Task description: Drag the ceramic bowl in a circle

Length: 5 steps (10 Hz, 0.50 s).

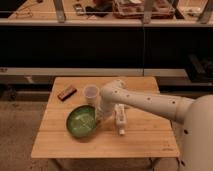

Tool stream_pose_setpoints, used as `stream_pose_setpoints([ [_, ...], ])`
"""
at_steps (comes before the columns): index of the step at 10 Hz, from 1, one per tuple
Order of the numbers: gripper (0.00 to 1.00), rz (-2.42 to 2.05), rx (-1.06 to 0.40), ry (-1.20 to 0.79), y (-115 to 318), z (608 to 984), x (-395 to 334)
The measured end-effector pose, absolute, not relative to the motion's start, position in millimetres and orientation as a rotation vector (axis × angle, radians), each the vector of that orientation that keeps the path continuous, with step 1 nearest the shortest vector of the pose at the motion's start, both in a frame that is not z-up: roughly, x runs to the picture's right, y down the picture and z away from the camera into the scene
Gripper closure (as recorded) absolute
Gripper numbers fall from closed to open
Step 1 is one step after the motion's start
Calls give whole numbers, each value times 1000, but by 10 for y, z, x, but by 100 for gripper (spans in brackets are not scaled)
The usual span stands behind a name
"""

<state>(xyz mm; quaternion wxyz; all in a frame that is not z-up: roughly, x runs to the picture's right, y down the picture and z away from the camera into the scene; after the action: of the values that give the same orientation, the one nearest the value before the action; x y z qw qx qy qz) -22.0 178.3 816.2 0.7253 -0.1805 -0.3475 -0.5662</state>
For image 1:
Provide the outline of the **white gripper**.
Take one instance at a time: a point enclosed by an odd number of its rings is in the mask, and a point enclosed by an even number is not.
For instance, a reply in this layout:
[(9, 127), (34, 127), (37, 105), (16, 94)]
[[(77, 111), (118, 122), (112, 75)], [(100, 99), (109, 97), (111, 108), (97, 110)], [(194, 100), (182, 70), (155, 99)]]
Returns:
[(119, 135), (125, 135), (125, 126), (127, 124), (127, 118), (125, 113), (125, 107), (123, 104), (117, 104), (115, 106), (115, 124), (119, 130)]

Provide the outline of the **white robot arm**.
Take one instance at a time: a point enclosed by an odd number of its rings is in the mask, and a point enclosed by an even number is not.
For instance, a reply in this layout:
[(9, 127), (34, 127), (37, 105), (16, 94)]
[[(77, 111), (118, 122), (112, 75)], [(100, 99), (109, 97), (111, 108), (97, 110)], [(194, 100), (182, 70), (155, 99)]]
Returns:
[(100, 90), (97, 113), (108, 118), (116, 104), (129, 105), (183, 125), (180, 171), (213, 171), (213, 95), (197, 99), (129, 91), (122, 80)]

